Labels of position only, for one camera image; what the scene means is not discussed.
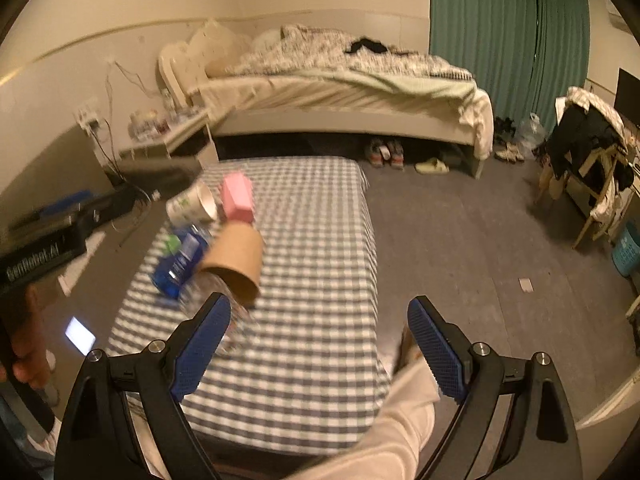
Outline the person's left hand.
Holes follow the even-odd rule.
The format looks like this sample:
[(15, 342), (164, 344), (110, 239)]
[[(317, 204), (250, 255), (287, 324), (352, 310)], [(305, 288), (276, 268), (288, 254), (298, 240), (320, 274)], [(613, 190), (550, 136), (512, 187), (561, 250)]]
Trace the person's left hand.
[(10, 367), (1, 367), (2, 382), (8, 378), (8, 370), (34, 390), (42, 389), (49, 381), (51, 370), (41, 311), (34, 284), (14, 289), (1, 298), (1, 325), (14, 354)]

